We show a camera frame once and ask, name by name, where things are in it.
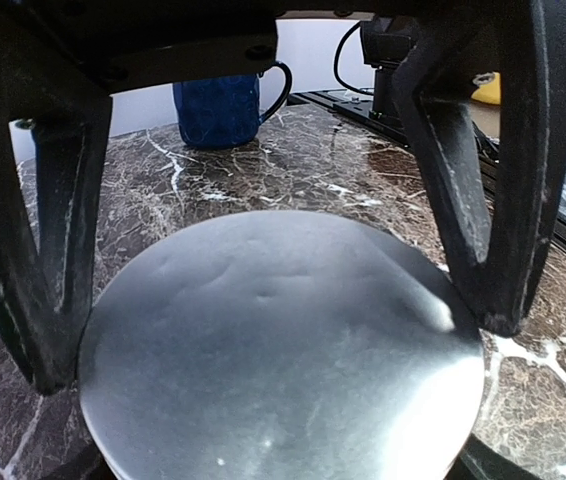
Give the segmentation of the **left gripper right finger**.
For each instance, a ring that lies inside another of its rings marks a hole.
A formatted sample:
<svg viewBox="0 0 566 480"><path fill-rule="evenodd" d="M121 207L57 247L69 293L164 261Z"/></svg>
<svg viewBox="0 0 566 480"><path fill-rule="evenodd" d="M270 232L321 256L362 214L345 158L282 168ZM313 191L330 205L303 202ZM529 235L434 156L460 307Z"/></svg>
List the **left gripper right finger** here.
<svg viewBox="0 0 566 480"><path fill-rule="evenodd" d="M450 480L538 480L471 434L450 469Z"/></svg>

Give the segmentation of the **white jar lid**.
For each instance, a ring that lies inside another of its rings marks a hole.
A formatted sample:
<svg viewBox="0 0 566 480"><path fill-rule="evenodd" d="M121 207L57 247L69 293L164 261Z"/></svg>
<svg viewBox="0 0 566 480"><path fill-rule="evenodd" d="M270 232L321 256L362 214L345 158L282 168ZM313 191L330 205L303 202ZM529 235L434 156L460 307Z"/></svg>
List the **white jar lid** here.
<svg viewBox="0 0 566 480"><path fill-rule="evenodd" d="M471 312L421 252L335 215L253 211L112 279L78 389L121 479L441 479L484 369Z"/></svg>

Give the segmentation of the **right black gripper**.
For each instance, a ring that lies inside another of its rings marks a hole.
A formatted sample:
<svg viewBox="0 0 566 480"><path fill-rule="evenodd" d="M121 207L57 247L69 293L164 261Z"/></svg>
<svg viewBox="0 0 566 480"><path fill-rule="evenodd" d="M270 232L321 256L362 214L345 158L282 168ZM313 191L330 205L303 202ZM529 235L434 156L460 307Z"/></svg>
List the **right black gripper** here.
<svg viewBox="0 0 566 480"><path fill-rule="evenodd" d="M279 19L412 15L410 1L0 1L0 12L111 93L256 73Z"/></svg>

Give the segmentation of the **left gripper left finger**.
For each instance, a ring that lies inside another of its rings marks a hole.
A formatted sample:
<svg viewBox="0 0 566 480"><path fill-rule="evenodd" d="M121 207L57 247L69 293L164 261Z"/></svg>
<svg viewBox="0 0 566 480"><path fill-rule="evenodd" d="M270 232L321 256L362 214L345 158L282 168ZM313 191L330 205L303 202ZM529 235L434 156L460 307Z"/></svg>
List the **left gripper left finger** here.
<svg viewBox="0 0 566 480"><path fill-rule="evenodd" d="M57 467L42 480L97 480L106 478L106 464L94 445L88 445L69 462Z"/></svg>

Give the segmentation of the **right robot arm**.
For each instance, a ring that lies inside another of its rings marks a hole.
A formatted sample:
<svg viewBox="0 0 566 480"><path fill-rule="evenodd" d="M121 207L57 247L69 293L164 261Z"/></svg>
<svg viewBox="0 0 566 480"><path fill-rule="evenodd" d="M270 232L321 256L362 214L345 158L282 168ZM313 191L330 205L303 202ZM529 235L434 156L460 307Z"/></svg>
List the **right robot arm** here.
<svg viewBox="0 0 566 480"><path fill-rule="evenodd" d="M367 16L452 280L521 331L566 175L566 1L0 1L0 337L39 393L75 377L113 95L263 71L277 21L319 15Z"/></svg>

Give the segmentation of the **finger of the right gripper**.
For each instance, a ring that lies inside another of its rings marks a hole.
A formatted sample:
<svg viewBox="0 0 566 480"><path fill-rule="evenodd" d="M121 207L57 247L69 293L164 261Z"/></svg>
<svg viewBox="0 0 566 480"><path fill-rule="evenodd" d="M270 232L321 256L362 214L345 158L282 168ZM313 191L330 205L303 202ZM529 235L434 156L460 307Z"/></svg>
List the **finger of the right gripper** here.
<svg viewBox="0 0 566 480"><path fill-rule="evenodd" d="M514 336L548 256L566 175L566 1L422 1L394 100L454 284L479 326ZM486 199L468 103L501 77Z"/></svg>
<svg viewBox="0 0 566 480"><path fill-rule="evenodd" d="M34 9L0 1L0 338L42 395L75 378L111 113Z"/></svg>

